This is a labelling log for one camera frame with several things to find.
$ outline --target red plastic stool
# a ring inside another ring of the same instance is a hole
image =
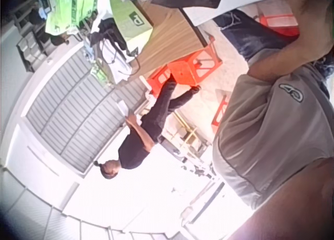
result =
[[[146,79],[147,83],[152,87],[152,94],[158,98],[163,84],[171,75],[171,70],[167,66],[163,66],[155,70],[151,76]]]
[[[214,118],[211,123],[212,130],[215,134],[217,133],[219,124],[223,118],[223,115],[225,114],[225,110],[228,104],[229,103],[226,101],[226,95],[224,95],[223,100],[221,101],[219,108],[216,114],[214,115]]]
[[[214,37],[209,38],[210,44],[202,50],[167,64],[177,83],[197,86],[222,65],[223,62],[217,57],[213,45]]]
[[[294,16],[292,14],[285,14],[285,15],[274,15],[274,16],[264,16],[264,15],[260,15],[259,19],[260,19],[260,23],[264,26],[267,26],[268,28],[282,34],[282,35],[286,35],[289,37],[293,37],[296,35],[299,35],[299,28],[298,26],[278,26],[278,27],[273,27],[270,26],[268,21],[270,19],[279,19],[279,18],[294,18]]]

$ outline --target wooden table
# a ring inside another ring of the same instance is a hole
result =
[[[194,28],[179,9],[170,9],[150,2],[138,2],[137,7],[153,26],[148,43],[138,56],[139,72],[133,76],[148,77],[155,69],[206,46],[197,28]],[[132,61],[133,71],[138,68]]]

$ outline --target metal shutter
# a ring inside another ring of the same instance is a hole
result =
[[[90,69],[78,51],[47,82],[27,114],[42,138],[82,173],[124,122],[116,102],[123,99],[135,110],[145,101],[139,78],[104,88]]]

